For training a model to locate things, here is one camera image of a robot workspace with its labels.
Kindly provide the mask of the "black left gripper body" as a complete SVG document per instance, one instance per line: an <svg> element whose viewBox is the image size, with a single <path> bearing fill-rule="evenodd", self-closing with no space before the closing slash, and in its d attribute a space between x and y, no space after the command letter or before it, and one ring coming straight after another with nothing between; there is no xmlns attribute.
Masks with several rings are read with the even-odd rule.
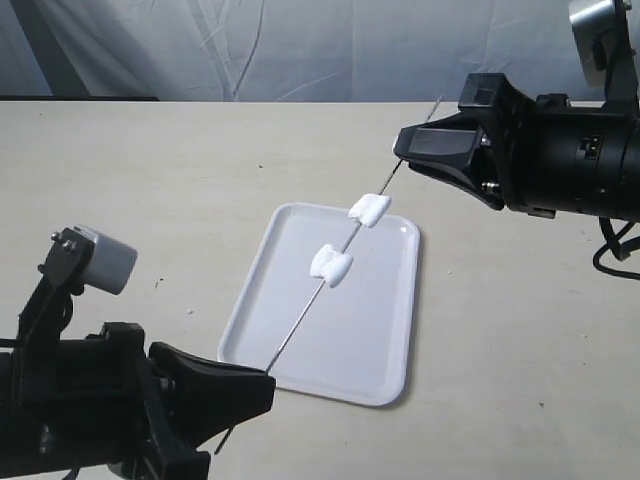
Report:
<svg viewBox="0 0 640 480"><path fill-rule="evenodd" d="M165 476L165 415L145 332L111 322L63 340L22 327L14 349L14 474L109 465L126 479Z"/></svg>

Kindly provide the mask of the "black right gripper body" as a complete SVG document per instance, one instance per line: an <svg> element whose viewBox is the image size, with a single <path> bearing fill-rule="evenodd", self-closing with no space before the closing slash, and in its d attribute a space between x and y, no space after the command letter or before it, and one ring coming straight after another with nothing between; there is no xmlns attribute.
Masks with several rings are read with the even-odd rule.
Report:
<svg viewBox="0 0 640 480"><path fill-rule="evenodd" d="M620 103L575 107L565 94L531 99L499 73L471 74L458 108L491 143L493 183L512 211L620 215Z"/></svg>

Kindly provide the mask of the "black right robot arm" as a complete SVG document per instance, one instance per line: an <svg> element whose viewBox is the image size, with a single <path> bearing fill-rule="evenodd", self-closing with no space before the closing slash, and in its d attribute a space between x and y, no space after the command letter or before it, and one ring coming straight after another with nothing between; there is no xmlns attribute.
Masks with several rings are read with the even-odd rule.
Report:
<svg viewBox="0 0 640 480"><path fill-rule="evenodd" d="M402 128L393 152L496 211L639 219L639 111L627 100L573 107L471 74L457 113Z"/></svg>

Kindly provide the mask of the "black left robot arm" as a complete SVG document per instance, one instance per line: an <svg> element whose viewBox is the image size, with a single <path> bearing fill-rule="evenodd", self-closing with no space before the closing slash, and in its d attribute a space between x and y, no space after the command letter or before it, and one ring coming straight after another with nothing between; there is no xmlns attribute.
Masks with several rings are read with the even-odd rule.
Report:
<svg viewBox="0 0 640 480"><path fill-rule="evenodd" d="M204 444L270 411L276 382L262 370L147 343L114 322L81 340L1 357L1 474L107 466L123 479L204 479Z"/></svg>

